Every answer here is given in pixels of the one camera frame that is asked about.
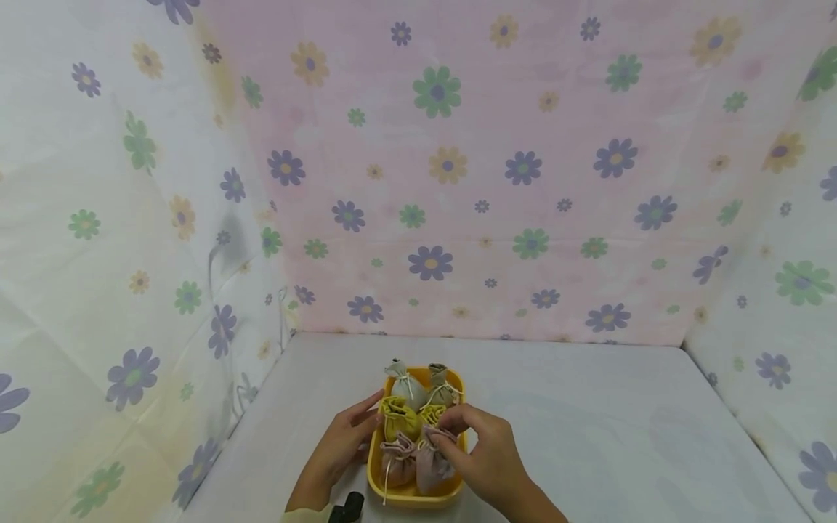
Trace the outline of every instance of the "purple flower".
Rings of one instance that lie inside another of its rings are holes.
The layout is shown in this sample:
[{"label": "purple flower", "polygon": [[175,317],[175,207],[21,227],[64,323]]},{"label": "purple flower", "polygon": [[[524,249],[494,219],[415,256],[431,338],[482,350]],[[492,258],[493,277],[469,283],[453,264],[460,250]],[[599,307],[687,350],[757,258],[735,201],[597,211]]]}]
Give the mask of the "purple flower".
[{"label": "purple flower", "polygon": [[235,171],[235,167],[225,172],[223,179],[221,190],[227,192],[224,196],[228,200],[235,199],[235,202],[239,203],[242,198],[247,196],[244,194],[244,184],[241,182],[241,176]]},{"label": "purple flower", "polygon": [[314,293],[308,290],[307,287],[300,287],[299,285],[294,285],[294,291],[296,291],[296,299],[298,299],[300,303],[311,305],[316,301],[316,298],[314,298]]},{"label": "purple flower", "polygon": [[729,249],[727,249],[726,245],[722,245],[715,249],[715,254],[712,256],[704,256],[700,260],[698,260],[698,267],[695,272],[691,273],[692,276],[695,278],[700,278],[699,283],[700,285],[704,285],[707,281],[709,281],[709,277],[712,276],[712,270],[721,264],[721,256],[728,253]]},{"label": "purple flower", "polygon": [[217,64],[221,61],[221,51],[212,44],[203,45],[203,57],[210,64]]},{"label": "purple flower", "polygon": [[20,414],[7,411],[20,407],[29,398],[29,389],[27,388],[16,388],[6,392],[6,389],[11,384],[11,376],[8,374],[0,374],[0,434],[5,434],[18,426]]},{"label": "purple flower", "polygon": [[803,450],[799,460],[808,467],[799,473],[799,483],[806,489],[816,490],[814,506],[820,512],[828,513],[837,508],[837,456],[821,441],[811,444],[811,452]]},{"label": "purple flower", "polygon": [[631,314],[624,310],[623,304],[602,305],[601,310],[591,310],[587,313],[590,319],[584,322],[584,325],[592,327],[593,332],[616,330],[616,327],[623,329],[628,326],[626,320],[630,319]]},{"label": "purple flower", "polygon": [[436,278],[436,281],[444,279],[444,273],[453,272],[454,268],[450,264],[453,261],[454,255],[445,253],[441,245],[436,245],[433,250],[427,247],[419,247],[418,254],[410,254],[407,260],[413,264],[410,266],[410,272],[413,274],[421,274],[422,281],[427,281],[430,277]]},{"label": "purple flower", "polygon": [[558,294],[558,292],[555,289],[551,289],[551,290],[544,289],[541,292],[533,293],[531,295],[531,302],[534,305],[537,305],[538,309],[543,309],[543,308],[549,309],[553,305],[558,303],[558,298],[560,298],[560,297],[561,297],[561,295]]},{"label": "purple flower", "polygon": [[342,223],[345,230],[353,230],[356,233],[361,231],[361,227],[366,225],[366,220],[362,218],[363,211],[355,208],[355,203],[352,201],[343,203],[342,200],[337,200],[337,205],[331,208],[334,213],[334,221]]},{"label": "purple flower", "polygon": [[272,151],[267,164],[270,166],[270,175],[279,178],[284,186],[289,183],[299,185],[302,183],[300,178],[306,177],[306,172],[302,170],[302,160],[294,158],[290,151],[282,151],[281,155],[278,151]]},{"label": "purple flower", "polygon": [[619,140],[611,140],[607,149],[596,151],[598,162],[593,164],[593,169],[601,171],[602,178],[622,176],[622,171],[634,168],[634,156],[639,150],[631,147],[633,144],[630,138],[621,143]]},{"label": "purple flower", "polygon": [[521,182],[523,185],[530,185],[532,178],[541,176],[539,170],[541,164],[541,160],[535,158],[533,151],[529,151],[526,155],[523,151],[518,151],[515,153],[514,160],[506,160],[506,167],[509,168],[506,171],[506,178],[511,179],[512,185],[520,185]]},{"label": "purple flower", "polygon": [[360,316],[363,323],[370,320],[372,323],[377,323],[378,320],[383,320],[383,314],[381,314],[383,308],[375,303],[371,296],[366,298],[355,296],[355,300],[347,302],[346,305],[349,306],[349,314]]},{"label": "purple flower", "polygon": [[87,93],[90,98],[101,95],[99,88],[102,84],[96,79],[96,73],[92,69],[87,69],[84,62],[73,64],[72,76],[79,83],[79,91]]},{"label": "purple flower", "polygon": [[762,357],[756,358],[756,365],[760,367],[758,375],[769,380],[770,387],[776,387],[781,391],[783,383],[790,383],[790,363],[783,354],[773,357],[763,352]]},{"label": "purple flower", "polygon": [[154,371],[160,366],[160,358],[151,357],[153,350],[146,347],[136,355],[136,351],[129,349],[122,355],[122,367],[111,367],[107,372],[107,379],[113,385],[107,389],[105,399],[108,402],[116,400],[116,411],[121,412],[130,400],[136,405],[142,400],[142,389],[154,387],[157,375]]},{"label": "purple flower", "polygon": [[221,356],[226,356],[229,352],[229,343],[235,336],[233,327],[238,320],[233,316],[233,307],[230,305],[225,305],[223,309],[215,305],[215,317],[212,318],[211,323],[214,334],[209,338],[207,346],[210,349],[215,349],[216,360],[221,359]]},{"label": "purple flower", "polygon": [[186,508],[189,501],[192,500],[192,496],[195,495],[195,491],[198,490],[200,484],[206,479],[209,470],[215,463],[215,454],[217,452],[218,444],[215,443],[214,439],[210,438],[205,444],[198,445],[198,448],[195,449],[195,454],[192,456],[192,463],[186,465],[180,471],[180,474],[177,475],[180,484],[177,486],[177,490],[174,491],[172,501],[176,501],[180,508]]},{"label": "purple flower", "polygon": [[580,34],[584,38],[584,41],[592,41],[596,38],[598,36],[598,28],[600,27],[602,27],[602,24],[598,21],[597,17],[588,18],[587,22],[582,23]]},{"label": "purple flower", "polygon": [[192,25],[192,12],[189,11],[189,6],[196,8],[200,5],[201,0],[148,0],[148,3],[155,6],[165,3],[166,14],[172,23],[180,25],[180,22],[177,21],[177,15],[180,14],[180,18],[183,18],[183,22]]},{"label": "purple flower", "polygon": [[672,213],[677,210],[677,204],[671,202],[671,196],[665,199],[659,196],[651,197],[650,203],[641,203],[636,208],[639,214],[634,216],[636,223],[642,223],[639,227],[644,231],[650,228],[660,230],[663,223],[668,223],[674,217]]},{"label": "purple flower", "polygon": [[829,169],[828,177],[826,177],[822,182],[820,182],[819,186],[825,189],[823,199],[826,202],[830,202],[831,200],[837,198],[837,166],[831,167]]},{"label": "purple flower", "polygon": [[393,42],[395,42],[399,47],[404,46],[407,47],[407,42],[413,39],[410,36],[410,28],[407,26],[406,22],[396,22],[395,26],[389,29],[393,32]]}]

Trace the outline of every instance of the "cloth bag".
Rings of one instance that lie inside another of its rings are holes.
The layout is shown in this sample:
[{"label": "cloth bag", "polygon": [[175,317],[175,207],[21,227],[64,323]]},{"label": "cloth bag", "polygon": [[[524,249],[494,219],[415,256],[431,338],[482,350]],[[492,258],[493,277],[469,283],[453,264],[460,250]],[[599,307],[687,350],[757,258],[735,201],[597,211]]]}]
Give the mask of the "cloth bag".
[{"label": "cloth bag", "polygon": [[414,412],[418,412],[427,403],[427,391],[424,385],[407,372],[407,366],[403,361],[393,360],[393,364],[387,367],[387,374],[395,378],[391,396],[400,396],[407,400],[407,406]]},{"label": "cloth bag", "polygon": [[428,369],[430,369],[430,394],[427,403],[446,407],[453,407],[459,403],[460,392],[448,383],[448,367],[441,363],[431,363]]},{"label": "cloth bag", "polygon": [[381,478],[384,489],[399,487],[416,477],[416,445],[403,432],[398,432],[392,443],[381,443]]},{"label": "cloth bag", "polygon": [[399,432],[410,441],[418,441],[421,437],[421,418],[406,402],[400,396],[387,396],[381,400],[383,438],[389,443],[398,440]]},{"label": "cloth bag", "polygon": [[452,433],[442,429],[424,425],[422,438],[416,450],[416,485],[422,495],[430,494],[441,482],[454,477],[454,468],[439,452],[430,436],[439,435],[449,439],[454,444],[458,439]]}]

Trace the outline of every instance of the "flower pattern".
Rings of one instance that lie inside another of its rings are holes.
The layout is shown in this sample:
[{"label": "flower pattern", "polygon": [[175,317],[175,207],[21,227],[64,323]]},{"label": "flower pattern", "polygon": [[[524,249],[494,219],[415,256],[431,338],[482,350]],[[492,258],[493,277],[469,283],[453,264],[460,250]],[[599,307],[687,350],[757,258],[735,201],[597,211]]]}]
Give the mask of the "flower pattern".
[{"label": "flower pattern", "polygon": [[634,168],[634,158],[639,149],[632,147],[633,144],[630,138],[621,142],[614,138],[607,149],[596,151],[598,161],[593,164],[593,169],[601,171],[602,178],[622,176],[624,171]]},{"label": "flower pattern", "polygon": [[107,379],[113,385],[107,389],[105,400],[116,402],[116,411],[122,412],[130,401],[136,405],[142,400],[144,388],[157,384],[154,371],[160,366],[160,358],[152,357],[154,351],[145,347],[137,355],[134,349],[128,349],[122,356],[122,365],[116,365],[107,372]]},{"label": "flower pattern", "polygon": [[432,67],[424,70],[424,81],[413,82],[413,90],[418,94],[415,105],[427,112],[428,118],[435,118],[441,114],[447,118],[451,115],[451,107],[459,107],[462,98],[456,91],[460,90],[458,78],[450,77],[450,69],[443,65],[439,71]]},{"label": "flower pattern", "polygon": [[513,160],[506,160],[506,178],[511,180],[512,185],[531,185],[532,178],[541,177],[540,167],[542,162],[539,158],[535,158],[535,153],[529,151],[526,154],[523,151],[515,153]]},{"label": "flower pattern", "polygon": [[212,318],[210,327],[213,334],[207,341],[207,347],[215,350],[215,359],[221,359],[221,356],[227,356],[229,353],[229,344],[232,343],[235,337],[233,327],[239,319],[233,315],[233,307],[225,305],[222,308],[215,305],[215,316]]},{"label": "flower pattern", "polygon": [[363,323],[377,323],[378,320],[383,320],[383,308],[375,303],[371,296],[355,296],[355,300],[347,302],[346,305],[349,307],[349,315],[357,316]]},{"label": "flower pattern", "polygon": [[454,271],[453,265],[450,264],[454,260],[454,255],[445,253],[441,245],[436,245],[432,249],[427,247],[419,247],[418,254],[410,254],[407,257],[412,265],[410,272],[419,274],[422,281],[429,281],[433,278],[437,281],[444,279],[444,275]]}]

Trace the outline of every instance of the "finger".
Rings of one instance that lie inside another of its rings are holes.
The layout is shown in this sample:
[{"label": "finger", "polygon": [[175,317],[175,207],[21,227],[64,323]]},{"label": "finger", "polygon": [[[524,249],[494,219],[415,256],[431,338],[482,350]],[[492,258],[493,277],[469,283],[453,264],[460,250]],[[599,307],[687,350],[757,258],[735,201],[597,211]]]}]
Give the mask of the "finger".
[{"label": "finger", "polygon": [[444,411],[439,419],[439,428],[449,430],[451,433],[459,434],[473,428],[477,434],[484,432],[488,427],[485,422],[490,416],[489,413],[479,410],[468,403],[456,405]]},{"label": "finger", "polygon": [[363,414],[367,410],[369,410],[370,408],[374,407],[375,403],[380,401],[382,397],[383,397],[383,389],[375,392],[372,396],[366,398],[365,400],[363,400],[359,403],[355,403],[351,407],[347,408],[346,410],[344,410],[343,412],[338,414],[338,416],[345,416],[349,419],[354,419],[355,416],[357,416],[358,414]]},{"label": "finger", "polygon": [[439,452],[454,466],[460,474],[467,476],[470,472],[471,460],[470,455],[462,452],[459,445],[445,438],[434,434],[430,436],[430,441],[439,449]]}]

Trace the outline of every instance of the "yellow plastic container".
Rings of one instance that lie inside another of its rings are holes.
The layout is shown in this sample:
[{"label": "yellow plastic container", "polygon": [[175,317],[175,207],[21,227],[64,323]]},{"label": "yellow plastic container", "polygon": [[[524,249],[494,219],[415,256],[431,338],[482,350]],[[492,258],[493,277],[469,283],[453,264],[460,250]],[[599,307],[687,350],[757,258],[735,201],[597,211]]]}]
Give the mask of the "yellow plastic container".
[{"label": "yellow plastic container", "polygon": [[[407,367],[410,374],[416,377],[425,388],[430,387],[430,370],[427,367]],[[462,392],[460,402],[465,402],[465,384],[456,372],[448,369],[448,382]],[[389,396],[395,383],[394,377],[388,377],[383,385],[385,396]],[[379,428],[372,435],[372,443],[369,447],[369,459],[367,461],[367,481],[375,494],[383,500],[383,478],[381,478],[381,442],[384,440],[383,427]],[[460,434],[460,449],[468,452],[468,439],[465,433]],[[439,484],[430,495],[419,494],[419,488],[415,481],[400,487],[389,487],[387,489],[387,505],[408,509],[442,509],[456,499],[456,495],[462,490],[462,477],[455,474],[453,478],[447,479]]]}]

